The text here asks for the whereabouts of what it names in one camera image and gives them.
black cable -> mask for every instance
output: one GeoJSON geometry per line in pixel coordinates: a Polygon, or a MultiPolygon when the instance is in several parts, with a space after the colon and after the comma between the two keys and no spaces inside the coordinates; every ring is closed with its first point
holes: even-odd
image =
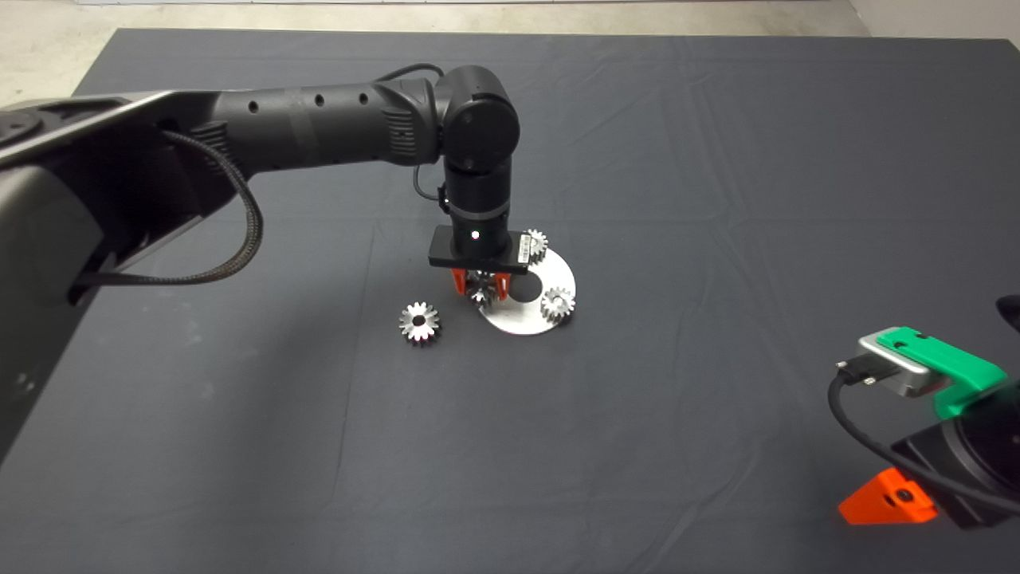
{"type": "Polygon", "coordinates": [[[411,182],[414,185],[414,191],[415,191],[415,193],[417,193],[418,195],[420,195],[421,197],[424,197],[425,199],[427,199],[429,201],[439,201],[440,200],[440,196],[439,195],[429,195],[429,194],[425,193],[425,191],[423,189],[421,189],[421,186],[418,184],[418,170],[420,168],[421,168],[421,165],[415,165],[414,166],[414,174],[411,176],[411,182]]]}
{"type": "Polygon", "coordinates": [[[1020,516],[1020,503],[1011,501],[1005,497],[990,494],[983,490],[967,486],[966,484],[956,480],[940,476],[919,463],[899,455],[888,447],[881,445],[865,434],[864,431],[859,429],[857,425],[855,425],[847,417],[847,413],[843,410],[843,404],[840,402],[840,392],[843,390],[843,387],[855,382],[856,381],[853,381],[846,373],[840,372],[836,375],[835,379],[832,379],[832,382],[829,383],[828,389],[829,410],[832,411],[832,416],[835,417],[839,426],[842,426],[844,430],[850,434],[850,436],[854,437],[868,451],[871,451],[875,455],[881,457],[889,464],[914,475],[922,482],[931,484],[941,490],[972,501],[982,507],[986,507],[1004,514],[1020,516]]]}
{"type": "Polygon", "coordinates": [[[376,82],[387,82],[389,80],[396,80],[401,75],[406,75],[412,71],[420,71],[427,69],[429,71],[435,71],[440,77],[443,77],[443,68],[436,65],[435,63],[412,63],[411,65],[405,65],[399,69],[395,69],[386,75],[380,75],[375,79],[376,82]]]}
{"type": "Polygon", "coordinates": [[[223,170],[223,174],[226,175],[226,178],[231,181],[231,186],[238,192],[241,201],[245,205],[246,229],[244,243],[230,259],[206,271],[184,276],[150,276],[126,272],[88,272],[83,273],[79,277],[76,281],[79,284],[198,284],[201,282],[211,282],[226,278],[244,268],[258,251],[259,245],[262,243],[262,212],[259,211],[258,203],[255,202],[255,197],[248,188],[248,182],[245,180],[241,169],[222,153],[194,138],[177,134],[176,132],[163,132],[163,135],[175,144],[191,147],[200,153],[204,153],[223,170]]]}

white wall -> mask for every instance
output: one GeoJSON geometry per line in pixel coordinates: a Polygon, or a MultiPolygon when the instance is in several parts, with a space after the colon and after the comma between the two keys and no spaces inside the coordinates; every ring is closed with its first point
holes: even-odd
{"type": "Polygon", "coordinates": [[[851,0],[872,36],[1008,38],[1020,46],[1020,0],[851,0]]]}

silver gear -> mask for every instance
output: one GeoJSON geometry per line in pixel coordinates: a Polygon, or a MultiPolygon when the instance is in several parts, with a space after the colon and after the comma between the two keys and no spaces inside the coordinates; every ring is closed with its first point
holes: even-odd
{"type": "Polygon", "coordinates": [[[560,286],[553,286],[542,296],[542,316],[550,323],[562,323],[569,319],[574,305],[574,298],[570,292],[560,286]]]}
{"type": "Polygon", "coordinates": [[[400,333],[412,346],[424,346],[440,336],[440,314],[432,306],[421,302],[400,312],[400,333]]]}
{"type": "Polygon", "coordinates": [[[483,284],[492,284],[495,278],[496,275],[488,270],[471,269],[467,271],[468,284],[478,284],[479,282],[483,284]]]}
{"type": "Polygon", "coordinates": [[[473,284],[467,291],[467,299],[471,300],[475,307],[487,308],[493,305],[493,300],[496,299],[496,286],[492,283],[473,284]]]}
{"type": "Polygon", "coordinates": [[[546,237],[545,232],[542,232],[537,228],[529,228],[524,232],[531,238],[530,262],[537,263],[546,256],[546,249],[549,248],[549,238],[546,237]]]}

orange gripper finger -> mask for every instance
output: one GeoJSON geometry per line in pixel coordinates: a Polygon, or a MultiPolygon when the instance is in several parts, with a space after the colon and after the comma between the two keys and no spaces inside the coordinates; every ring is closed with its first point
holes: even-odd
{"type": "Polygon", "coordinates": [[[839,505],[850,524],[928,522],[938,516],[931,499],[897,468],[878,473],[839,505]]]}

plate center hole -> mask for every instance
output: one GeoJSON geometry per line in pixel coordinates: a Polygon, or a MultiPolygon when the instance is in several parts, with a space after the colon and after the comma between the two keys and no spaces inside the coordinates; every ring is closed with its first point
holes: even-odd
{"type": "Polygon", "coordinates": [[[542,296],[542,278],[531,271],[527,274],[515,274],[510,278],[510,298],[513,301],[528,304],[542,296]]]}

